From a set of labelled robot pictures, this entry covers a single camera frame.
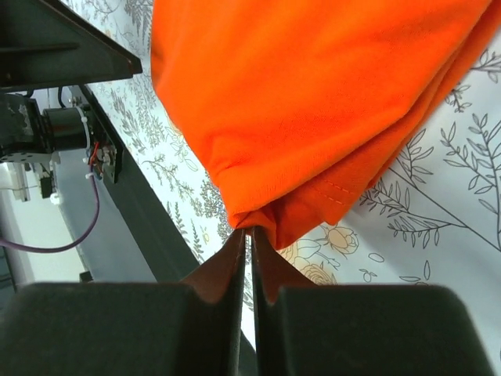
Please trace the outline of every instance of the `leaf drawing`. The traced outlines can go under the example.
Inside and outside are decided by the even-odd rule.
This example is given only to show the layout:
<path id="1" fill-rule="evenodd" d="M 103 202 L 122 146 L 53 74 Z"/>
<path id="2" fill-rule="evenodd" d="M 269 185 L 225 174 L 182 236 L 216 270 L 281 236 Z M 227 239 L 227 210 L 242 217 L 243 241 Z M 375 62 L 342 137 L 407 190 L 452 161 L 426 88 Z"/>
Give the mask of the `leaf drawing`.
<path id="1" fill-rule="evenodd" d="M 422 161 L 425 158 L 429 157 L 434 150 L 433 147 L 429 147 L 428 149 L 423 150 L 423 148 L 420 146 L 420 142 L 423 139 L 425 133 L 426 129 L 421 129 L 404 146 L 397 158 L 397 162 L 400 164 L 402 169 L 414 184 L 426 184 L 424 176 L 433 175 L 431 171 L 417 164 L 418 161 Z"/>
<path id="2" fill-rule="evenodd" d="M 386 215 L 390 219 L 387 227 L 393 231 L 393 236 L 400 235 L 405 242 L 410 241 L 413 248 L 416 247 L 418 241 L 423 245 L 423 248 L 426 248 L 431 236 L 434 237 L 434 244 L 438 245 L 441 229 L 458 226 L 451 222 L 424 217 L 410 211 L 409 188 L 405 188 L 402 197 L 402 188 L 398 182 L 395 185 L 390 184 L 387 188 L 384 180 L 380 179 L 378 184 L 362 195 L 360 206 L 364 205 L 369 207 L 370 212 L 379 207 L 379 215 Z"/>
<path id="3" fill-rule="evenodd" d="M 182 201 L 187 200 L 191 204 L 196 215 L 202 216 L 202 202 L 196 197 L 194 189 L 188 183 L 178 179 L 177 165 L 171 164 L 167 166 L 164 154 L 158 154 L 153 160 L 146 160 L 141 163 L 141 165 L 144 164 L 148 164 L 152 168 L 161 185 L 167 181 L 171 192 L 176 191 Z"/>
<path id="4" fill-rule="evenodd" d="M 426 260 L 424 262 L 424 267 L 423 267 L 423 276 L 422 277 L 417 277 L 417 276 L 400 276 L 400 280 L 403 280 L 404 282 L 408 282 L 410 284 L 418 284 L 418 285 L 426 285 L 428 284 L 425 281 L 429 281 L 431 277 L 431 266 L 430 262 Z"/>
<path id="5" fill-rule="evenodd" d="M 462 113 L 471 103 L 463 100 L 463 94 L 470 88 L 470 85 L 461 85 L 461 82 L 445 97 L 445 103 L 454 107 L 454 112 Z"/>
<path id="6" fill-rule="evenodd" d="M 487 73 L 489 80 L 497 84 L 501 74 L 501 55 L 498 55 L 496 51 L 489 52 L 489 49 L 486 49 L 481 54 L 477 65 L 471 70 Z"/>

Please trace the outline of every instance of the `branch drawing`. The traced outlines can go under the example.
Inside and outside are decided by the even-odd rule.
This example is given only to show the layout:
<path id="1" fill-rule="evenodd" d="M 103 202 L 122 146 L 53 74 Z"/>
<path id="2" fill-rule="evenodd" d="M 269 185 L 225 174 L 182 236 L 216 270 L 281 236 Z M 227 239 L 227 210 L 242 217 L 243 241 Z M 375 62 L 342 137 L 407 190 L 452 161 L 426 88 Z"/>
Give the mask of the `branch drawing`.
<path id="1" fill-rule="evenodd" d="M 159 154 L 153 160 L 143 161 L 141 163 L 141 165 L 144 164 L 150 165 L 150 167 L 155 171 L 160 185 L 163 185 L 164 178 L 166 178 L 169 182 L 169 188 L 171 189 L 171 192 L 177 190 L 179 197 L 183 201 L 188 198 L 189 203 L 195 211 L 195 214 L 202 216 L 202 203 L 198 197 L 195 197 L 194 189 L 187 183 L 180 181 L 176 176 L 178 171 L 177 165 L 172 164 L 170 166 L 166 166 L 165 155 L 163 154 Z"/>
<path id="2" fill-rule="evenodd" d="M 422 161 L 426 157 L 429 157 L 431 153 L 433 153 L 433 147 L 429 147 L 428 149 L 423 150 L 423 148 L 420 146 L 420 141 L 423 139 L 425 133 L 426 129 L 419 131 L 403 147 L 402 151 L 397 157 L 397 162 L 404 169 L 405 173 L 414 184 L 416 184 L 416 182 L 426 184 L 426 182 L 424 181 L 424 176 L 433 175 L 432 172 L 417 164 L 418 161 Z"/>
<path id="3" fill-rule="evenodd" d="M 473 114 L 472 118 L 474 125 L 468 128 L 468 130 L 473 134 L 472 139 L 467 138 L 469 145 L 463 145 L 463 147 L 460 147 L 452 144 L 456 135 L 456 123 L 452 124 L 452 127 L 447 135 L 445 134 L 444 129 L 441 130 L 443 138 L 441 139 L 442 145 L 451 149 L 447 155 L 454 156 L 456 159 L 459 159 L 444 159 L 444 161 L 452 167 L 468 168 L 474 173 L 474 177 L 468 184 L 468 190 L 475 190 L 475 195 L 484 195 L 491 190 L 495 190 L 496 201 L 494 203 L 489 202 L 484 198 L 479 198 L 478 202 L 497 218 L 497 248 L 501 250 L 501 187 L 499 186 L 499 171 L 501 170 L 501 163 L 497 161 L 499 156 L 501 156 L 501 143 L 494 140 L 501 130 L 501 121 L 492 127 L 492 129 L 488 129 L 487 114 L 485 114 L 482 119 L 480 119 L 476 114 Z"/>
<path id="4" fill-rule="evenodd" d="M 461 85 L 461 82 L 445 97 L 445 103 L 454 107 L 454 112 L 462 113 L 468 107 L 470 102 L 463 101 L 463 94 L 470 88 L 470 85 Z"/>
<path id="5" fill-rule="evenodd" d="M 486 72 L 489 79 L 497 84 L 499 82 L 499 75 L 501 74 L 501 55 L 496 51 L 489 52 L 486 49 L 480 56 L 478 65 L 471 68 L 472 71 Z"/>
<path id="6" fill-rule="evenodd" d="M 485 120 L 476 120 L 476 122 L 478 124 L 481 124 L 483 121 L 487 122 L 487 117 L 485 117 Z M 498 134 L 499 130 L 501 129 L 501 125 L 498 123 L 492 130 L 491 132 L 488 132 L 488 131 L 485 131 L 485 130 L 482 130 L 480 131 L 480 129 L 477 127 L 477 131 L 478 132 L 481 132 L 482 136 L 485 137 L 485 140 L 489 142 L 489 145 L 490 143 L 493 141 L 493 138 L 496 137 L 496 135 Z M 455 128 L 451 128 L 451 130 L 449 131 L 449 134 L 445 137 L 444 141 L 442 144 L 444 144 L 444 146 L 447 146 L 449 149 L 451 149 L 449 152 L 451 153 L 453 151 L 453 155 L 458 155 L 460 154 L 461 157 L 462 157 L 462 161 L 461 162 L 457 162 L 459 164 L 461 164 L 460 167 L 464 167 L 464 168 L 470 168 L 472 171 L 475 171 L 475 170 L 478 170 L 477 166 L 476 166 L 476 163 L 478 163 L 479 165 L 485 165 L 484 162 L 480 162 L 478 161 L 478 158 L 475 157 L 475 160 L 472 159 L 472 162 L 471 163 L 464 163 L 463 159 L 467 159 L 468 158 L 468 155 L 470 156 L 471 158 L 471 154 L 470 154 L 470 151 L 467 149 L 467 152 L 468 152 L 468 155 L 465 154 L 465 151 L 464 151 L 464 148 L 463 149 L 457 149 L 457 146 L 453 146 L 452 144 L 452 141 L 453 141 L 453 136 L 455 135 Z M 415 139 L 417 138 L 417 136 L 420 134 L 420 132 L 413 138 L 411 139 L 411 141 L 409 142 L 409 144 Z M 418 138 L 418 142 L 423 138 L 423 136 L 420 136 Z M 470 141 L 468 142 L 470 145 L 473 143 L 474 144 L 474 150 L 476 149 L 479 149 L 479 150 L 483 150 L 482 153 L 485 153 L 485 146 L 482 146 L 481 144 L 478 144 L 478 143 L 474 143 L 473 141 L 470 143 Z M 406 150 L 409 150 L 409 147 L 410 145 L 407 145 L 405 147 Z M 501 146 L 498 145 L 494 148 L 494 150 L 491 152 L 492 154 L 492 158 L 495 159 L 497 157 L 499 157 L 499 155 L 501 155 Z M 464 228 L 464 229 L 468 229 L 470 232 L 472 232 L 473 234 L 475 234 L 477 237 L 481 238 L 484 242 L 486 242 L 487 244 L 489 244 L 490 246 L 492 246 L 493 248 L 495 248 L 496 250 L 498 251 L 501 251 L 501 245 L 499 244 L 499 233 L 498 233 L 498 241 L 496 241 L 496 243 L 493 243 L 491 242 L 489 239 L 487 239 L 485 236 L 483 236 L 481 233 L 479 233 L 477 230 L 475 230 L 474 228 L 468 226 L 464 221 L 462 221 L 457 215 L 454 215 L 453 213 L 451 213 L 450 210 L 448 210 L 447 208 L 445 208 L 443 205 L 441 205 L 440 203 L 438 203 L 436 200 L 434 200 L 432 197 L 430 197 L 428 194 L 426 194 L 426 192 L 424 192 L 420 186 L 417 185 L 416 183 L 416 179 L 415 179 L 415 175 L 412 173 L 412 165 L 410 167 L 407 167 L 407 168 L 404 168 L 404 164 L 402 161 L 402 159 L 397 159 L 397 162 L 400 164 L 400 166 L 402 167 L 403 169 L 403 173 L 401 173 L 400 171 L 396 170 L 394 167 L 390 167 L 389 168 L 389 171 L 391 171 L 393 174 L 395 174 L 398 178 L 400 178 L 400 180 L 402 180 L 403 182 L 405 182 L 406 184 L 408 184 L 410 187 L 412 187 L 412 189 L 416 190 L 417 192 L 419 192 L 423 197 L 427 198 L 431 203 L 435 204 L 438 208 L 440 208 L 444 213 L 446 213 L 451 219 L 454 220 L 454 222 L 451 222 L 451 221 L 438 221 L 436 219 L 430 219 L 430 218 L 419 218 L 419 216 L 415 216 L 413 215 L 414 213 L 412 213 L 410 210 L 409 210 L 409 206 L 406 205 L 405 203 L 405 199 L 404 199 L 404 202 L 402 203 L 401 200 L 396 200 L 397 202 L 392 202 L 392 201 L 389 201 L 389 202 L 384 202 L 384 200 L 382 201 L 379 201 L 377 199 L 377 197 L 374 197 L 374 196 L 369 196 L 370 197 L 370 201 L 368 202 L 368 205 L 370 205 L 370 210 L 373 210 L 377 205 L 382 205 L 382 204 L 385 204 L 387 206 L 391 206 L 391 204 L 393 204 L 393 211 L 396 211 L 396 214 L 393 214 L 393 216 L 395 215 L 400 215 L 401 213 L 404 212 L 404 215 L 407 215 L 407 212 L 405 212 L 404 209 L 406 209 L 409 214 L 411 214 L 411 218 L 414 218 L 414 219 L 417 219 L 419 221 L 419 223 L 415 222 L 414 220 L 410 219 L 410 218 L 407 218 L 408 219 L 408 223 L 405 223 L 403 222 L 400 218 L 399 221 L 398 221 L 398 224 L 400 225 L 400 229 L 398 228 L 398 225 L 396 225 L 395 223 L 392 223 L 391 225 L 394 227 L 393 229 L 388 225 L 388 227 L 390 228 L 390 230 L 393 230 L 394 231 L 394 236 L 398 236 L 400 233 L 402 234 L 402 238 L 405 240 L 405 239 L 408 239 L 410 237 L 410 240 L 412 242 L 417 242 L 417 239 L 414 240 L 413 239 L 413 236 L 412 236 L 412 233 L 415 233 L 415 232 L 418 232 L 417 236 L 419 238 L 419 232 L 420 231 L 426 231 L 426 233 L 429 234 L 430 237 L 426 236 L 426 237 L 423 237 L 423 244 L 428 244 L 428 242 L 430 241 L 431 239 L 431 232 L 433 231 L 437 231 L 438 234 L 436 234 L 435 232 L 433 233 L 433 239 L 434 239 L 434 242 L 436 241 L 438 243 L 439 239 L 440 239 L 440 230 L 445 228 L 445 227 L 460 227 L 460 228 Z M 495 169 L 501 169 L 501 165 L 497 165 L 495 167 Z M 473 182 L 470 181 L 470 185 L 473 185 L 473 184 L 477 184 L 478 181 L 476 181 L 475 179 L 483 179 L 484 181 L 488 181 L 489 179 L 492 179 L 492 184 L 495 184 L 495 180 L 499 180 L 499 179 L 496 179 L 496 175 L 493 175 L 493 174 L 482 174 L 484 178 L 482 177 L 478 177 L 478 178 L 475 178 L 474 176 L 474 179 L 473 179 Z M 388 194 L 390 195 L 389 198 L 391 198 L 391 193 L 390 191 L 388 190 L 387 191 Z M 368 198 L 366 196 L 367 193 L 365 193 L 363 196 L 362 196 L 362 203 L 361 204 L 365 204 L 367 201 L 364 201 L 366 198 Z M 494 208 L 491 204 L 489 204 L 487 201 L 481 199 L 481 201 L 479 201 L 484 207 L 486 207 L 488 210 L 490 210 L 491 212 L 496 212 L 496 208 Z M 409 226 L 410 222 L 411 221 L 412 223 L 415 223 L 416 225 L 419 224 L 418 227 L 412 225 L 412 226 Z"/>
<path id="7" fill-rule="evenodd" d="M 379 207 L 379 215 L 386 214 L 387 218 L 392 218 L 387 227 L 393 231 L 393 236 L 402 236 L 406 242 L 411 241 L 413 248 L 416 247 L 418 239 L 421 239 L 423 248 L 428 246 L 430 239 L 433 238 L 435 245 L 440 240 L 440 230 L 448 226 L 464 227 L 463 224 L 445 222 L 438 219 L 432 219 L 418 215 L 410 210 L 410 192 L 405 188 L 402 195 L 402 189 L 398 182 L 387 189 L 384 180 L 380 179 L 375 187 L 367 190 L 362 195 L 360 206 L 369 206 L 369 212 Z"/>

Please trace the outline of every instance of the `botanical print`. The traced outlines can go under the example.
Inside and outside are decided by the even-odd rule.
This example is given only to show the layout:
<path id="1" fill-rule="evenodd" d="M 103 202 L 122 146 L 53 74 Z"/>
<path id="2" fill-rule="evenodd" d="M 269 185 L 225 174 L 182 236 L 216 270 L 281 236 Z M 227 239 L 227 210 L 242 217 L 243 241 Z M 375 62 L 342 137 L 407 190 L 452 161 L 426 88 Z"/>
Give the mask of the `botanical print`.
<path id="1" fill-rule="evenodd" d="M 415 285 L 428 285 L 428 281 L 431 277 L 431 267 L 430 262 L 426 260 L 424 262 L 423 272 L 420 276 L 400 276 L 400 279 Z"/>
<path id="2" fill-rule="evenodd" d="M 478 64 L 474 65 L 471 70 L 487 73 L 489 79 L 497 84 L 501 74 L 501 55 L 496 51 L 486 49 L 481 54 Z"/>
<path id="3" fill-rule="evenodd" d="M 470 102 L 463 100 L 463 94 L 470 85 L 461 85 L 461 82 L 445 97 L 445 103 L 454 107 L 454 112 L 464 112 L 471 106 Z"/>
<path id="4" fill-rule="evenodd" d="M 232 229 L 218 188 L 151 85 L 153 0 L 63 2 L 141 58 L 143 74 L 90 88 L 198 262 L 207 260 Z M 497 286 L 482 280 L 501 270 L 500 53 L 498 36 L 344 219 L 322 224 L 279 253 L 317 284 L 450 286 L 480 332 L 490 333 L 482 313 L 501 307 L 499 293 L 488 295 Z M 252 310 L 250 256 L 243 304 Z M 243 328 L 254 330 L 252 323 Z M 501 324 L 495 329 L 501 338 Z M 499 341 L 486 349 L 501 374 Z"/>

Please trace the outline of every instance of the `orange fabric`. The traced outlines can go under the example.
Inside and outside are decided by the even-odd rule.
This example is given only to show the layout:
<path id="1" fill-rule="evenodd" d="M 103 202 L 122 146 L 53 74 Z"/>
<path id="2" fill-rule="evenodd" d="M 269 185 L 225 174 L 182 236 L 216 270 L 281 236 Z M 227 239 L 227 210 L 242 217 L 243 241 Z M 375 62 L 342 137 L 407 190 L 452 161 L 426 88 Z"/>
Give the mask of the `orange fabric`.
<path id="1" fill-rule="evenodd" d="M 501 0 L 156 0 L 153 85 L 232 226 L 337 222 L 467 72 Z"/>

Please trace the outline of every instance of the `orange t-shirt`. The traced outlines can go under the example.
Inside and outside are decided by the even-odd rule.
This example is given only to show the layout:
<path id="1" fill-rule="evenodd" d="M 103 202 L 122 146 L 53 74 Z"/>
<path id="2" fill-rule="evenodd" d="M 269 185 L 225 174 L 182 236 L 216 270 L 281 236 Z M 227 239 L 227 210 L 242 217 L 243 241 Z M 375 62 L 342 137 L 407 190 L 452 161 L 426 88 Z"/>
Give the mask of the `orange t-shirt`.
<path id="1" fill-rule="evenodd" d="M 501 0 L 156 0 L 153 85 L 234 227 L 335 223 L 467 72 Z"/>

